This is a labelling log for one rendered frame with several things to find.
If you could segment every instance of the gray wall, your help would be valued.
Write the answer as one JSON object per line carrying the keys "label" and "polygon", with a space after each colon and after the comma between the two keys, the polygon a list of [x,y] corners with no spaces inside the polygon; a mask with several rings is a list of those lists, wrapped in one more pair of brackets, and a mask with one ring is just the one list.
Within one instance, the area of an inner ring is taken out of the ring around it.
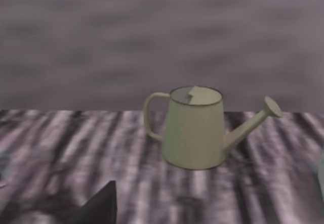
{"label": "gray wall", "polygon": [[141,109],[152,92],[199,84],[229,111],[270,95],[323,112],[323,4],[0,0],[0,108]]}

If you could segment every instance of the black triangular object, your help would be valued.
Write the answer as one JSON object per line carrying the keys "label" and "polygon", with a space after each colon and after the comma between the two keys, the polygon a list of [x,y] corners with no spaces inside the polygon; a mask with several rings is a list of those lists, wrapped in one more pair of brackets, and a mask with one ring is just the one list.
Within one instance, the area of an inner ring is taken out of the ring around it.
{"label": "black triangular object", "polygon": [[117,220],[117,191],[116,181],[110,181],[95,194],[68,224],[116,224]]}

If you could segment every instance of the table surface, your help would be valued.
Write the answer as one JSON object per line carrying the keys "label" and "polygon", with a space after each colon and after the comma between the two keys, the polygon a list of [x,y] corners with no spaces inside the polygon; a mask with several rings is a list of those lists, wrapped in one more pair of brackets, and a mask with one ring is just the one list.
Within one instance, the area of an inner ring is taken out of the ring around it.
{"label": "table surface", "polygon": [[[226,128],[253,112],[225,113]],[[163,132],[165,112],[152,113]],[[324,223],[317,180],[324,115],[268,118],[221,166],[167,164],[140,111],[0,111],[0,152],[11,156],[0,223],[64,223],[116,180],[117,223]],[[61,171],[49,179],[51,166]]]}

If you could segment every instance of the spout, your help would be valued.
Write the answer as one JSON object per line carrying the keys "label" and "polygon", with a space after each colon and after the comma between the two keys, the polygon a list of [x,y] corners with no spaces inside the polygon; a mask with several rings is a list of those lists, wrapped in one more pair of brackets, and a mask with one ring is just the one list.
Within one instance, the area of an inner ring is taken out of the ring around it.
{"label": "spout", "polygon": [[242,125],[228,133],[224,137],[224,151],[229,153],[239,142],[241,142],[251,131],[258,127],[268,116],[282,117],[282,111],[278,104],[270,97],[266,96],[263,109],[248,119]]}

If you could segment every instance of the curved handle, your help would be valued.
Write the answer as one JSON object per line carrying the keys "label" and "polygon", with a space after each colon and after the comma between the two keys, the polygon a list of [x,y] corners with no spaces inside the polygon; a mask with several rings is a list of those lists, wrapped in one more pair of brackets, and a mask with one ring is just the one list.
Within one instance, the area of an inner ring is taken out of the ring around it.
{"label": "curved handle", "polygon": [[145,103],[144,103],[144,109],[143,109],[143,112],[144,112],[144,127],[145,127],[145,131],[146,133],[158,140],[158,141],[161,141],[162,140],[162,137],[159,136],[158,134],[155,134],[152,130],[151,130],[151,127],[150,127],[150,122],[149,122],[149,109],[148,109],[148,106],[151,102],[151,100],[155,97],[161,97],[161,98],[169,98],[170,97],[170,94],[166,94],[166,93],[153,93],[151,94],[146,100],[145,100]]}

